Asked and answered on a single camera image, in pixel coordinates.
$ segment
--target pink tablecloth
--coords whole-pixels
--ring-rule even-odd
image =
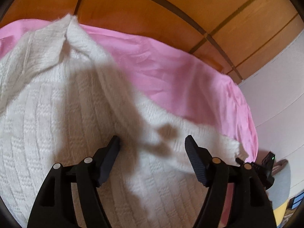
[[[50,22],[24,19],[0,29],[0,58],[29,30]],[[201,60],[157,40],[82,25],[107,49],[129,80],[167,111],[195,123],[213,125],[241,142],[256,159],[257,133],[250,109],[238,86]]]

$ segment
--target white fabric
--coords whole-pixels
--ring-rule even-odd
[[[0,195],[23,227],[52,165],[77,164],[114,134],[122,148],[99,190],[112,227],[192,227],[206,190],[187,135],[228,164],[248,157],[237,141],[134,90],[70,15],[26,33],[0,61]]]

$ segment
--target white knitted sweater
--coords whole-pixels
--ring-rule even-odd
[[[99,190],[112,227],[192,227],[206,190],[184,149],[189,134],[226,163],[247,157],[134,90],[70,15],[26,33],[0,61],[0,195],[23,227],[51,166],[77,164],[113,135],[122,148]]]

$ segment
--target yellow object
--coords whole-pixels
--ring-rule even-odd
[[[277,226],[281,224],[283,220],[287,205],[288,205],[288,200],[286,200],[286,202],[283,203],[281,206],[279,206],[276,210],[273,210],[273,214],[275,215]]]

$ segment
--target white panel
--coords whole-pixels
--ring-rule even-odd
[[[291,170],[291,183],[293,187],[304,180],[304,146],[288,155],[286,159],[289,161]]]
[[[304,93],[304,33],[277,57],[240,84],[256,126]]]
[[[304,181],[298,183],[297,185],[291,187],[289,198],[292,198],[296,196],[298,193],[302,192],[304,190]]]
[[[259,150],[273,151],[278,160],[297,150],[304,144],[304,95],[256,131]]]

